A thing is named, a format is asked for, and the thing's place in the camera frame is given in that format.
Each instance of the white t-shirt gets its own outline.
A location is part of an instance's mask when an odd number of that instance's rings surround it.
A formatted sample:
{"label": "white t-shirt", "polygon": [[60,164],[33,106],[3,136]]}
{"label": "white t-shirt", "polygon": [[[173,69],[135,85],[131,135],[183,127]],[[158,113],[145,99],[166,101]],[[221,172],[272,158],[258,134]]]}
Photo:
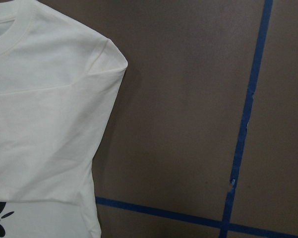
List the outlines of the white t-shirt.
{"label": "white t-shirt", "polygon": [[0,3],[0,237],[100,238],[91,165],[126,67],[49,6]]}

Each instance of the shirt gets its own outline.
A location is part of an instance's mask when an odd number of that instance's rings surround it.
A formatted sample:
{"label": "shirt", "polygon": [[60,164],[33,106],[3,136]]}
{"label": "shirt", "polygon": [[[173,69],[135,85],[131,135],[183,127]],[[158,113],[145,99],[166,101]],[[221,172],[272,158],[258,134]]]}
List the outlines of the shirt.
{"label": "shirt", "polygon": [[0,237],[100,238],[91,165],[126,68],[69,16],[0,3]]}

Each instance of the blue line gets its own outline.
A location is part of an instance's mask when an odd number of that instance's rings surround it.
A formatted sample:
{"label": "blue line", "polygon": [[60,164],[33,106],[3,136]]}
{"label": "blue line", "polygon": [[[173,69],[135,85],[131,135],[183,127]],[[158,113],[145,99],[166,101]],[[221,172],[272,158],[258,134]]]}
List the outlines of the blue line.
{"label": "blue line", "polygon": [[208,227],[220,228],[221,223],[222,223],[220,221],[215,221],[215,220],[211,220],[211,219],[207,219],[207,218],[195,217],[195,216],[191,216],[191,215],[170,212],[170,211],[161,210],[161,209],[157,209],[157,208],[135,205],[132,203],[119,202],[119,201],[114,201],[114,200],[110,200],[110,199],[106,199],[106,198],[102,198],[102,197],[96,197],[96,202],[101,205],[121,208],[121,209],[134,211],[134,212],[150,214],[150,215],[159,216],[159,217],[170,218],[170,219],[174,219],[174,220],[204,225],[204,226],[208,226]]}
{"label": "blue line", "polygon": [[227,237],[229,222],[231,219],[231,214],[232,214],[233,204],[235,199],[236,187],[238,183],[239,170],[240,170],[240,165],[241,165],[241,160],[242,160],[242,155],[244,150],[244,144],[245,144],[245,139],[247,135],[247,126],[251,115],[253,94],[257,86],[260,65],[261,65],[261,60],[263,55],[263,49],[264,49],[264,44],[267,36],[270,14],[272,9],[272,3],[273,3],[273,0],[265,0],[264,2],[260,29],[259,29],[258,39],[257,39],[257,45],[256,45],[254,57],[253,57],[250,80],[249,80],[246,100],[243,108],[242,119],[241,119],[240,128],[239,128],[238,141],[237,141],[235,156],[233,161],[233,168],[232,168],[231,177],[230,177],[230,183],[231,183],[232,189],[227,193],[225,208],[224,208],[224,213],[222,218],[223,224],[221,227],[219,238]]}
{"label": "blue line", "polygon": [[[124,210],[145,213],[149,215],[184,221],[188,223],[199,224],[199,225],[208,226],[208,227],[220,228],[222,225],[221,221],[195,217],[195,216],[176,213],[176,212],[170,212],[170,211],[161,210],[161,209],[152,208],[152,207],[135,205],[132,203],[110,200],[103,197],[96,197],[96,203],[104,206],[121,208]],[[268,231],[268,230],[263,230],[258,228],[237,225],[237,224],[229,224],[228,230],[233,232],[258,236],[258,237],[265,237],[265,238],[298,238],[298,236],[295,236],[295,235],[273,232],[273,231]]]}

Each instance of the white fabric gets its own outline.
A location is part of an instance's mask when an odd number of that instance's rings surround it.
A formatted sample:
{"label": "white fabric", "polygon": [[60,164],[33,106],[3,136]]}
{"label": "white fabric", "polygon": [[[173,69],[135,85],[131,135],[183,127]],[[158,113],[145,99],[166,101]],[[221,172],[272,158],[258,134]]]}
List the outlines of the white fabric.
{"label": "white fabric", "polygon": [[[91,163],[126,67],[110,39],[49,6],[0,3],[0,202],[14,211],[0,221],[5,238],[100,238]],[[40,224],[55,227],[33,231]]]}

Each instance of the crew neckline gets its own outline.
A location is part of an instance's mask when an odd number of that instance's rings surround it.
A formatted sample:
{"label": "crew neckline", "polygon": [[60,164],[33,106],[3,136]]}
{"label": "crew neckline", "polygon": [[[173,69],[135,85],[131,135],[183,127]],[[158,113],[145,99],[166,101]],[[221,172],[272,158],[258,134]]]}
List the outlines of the crew neckline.
{"label": "crew neckline", "polygon": [[0,2],[0,23],[12,21],[10,27],[0,35],[0,55],[12,48],[22,38],[32,21],[33,0]]}

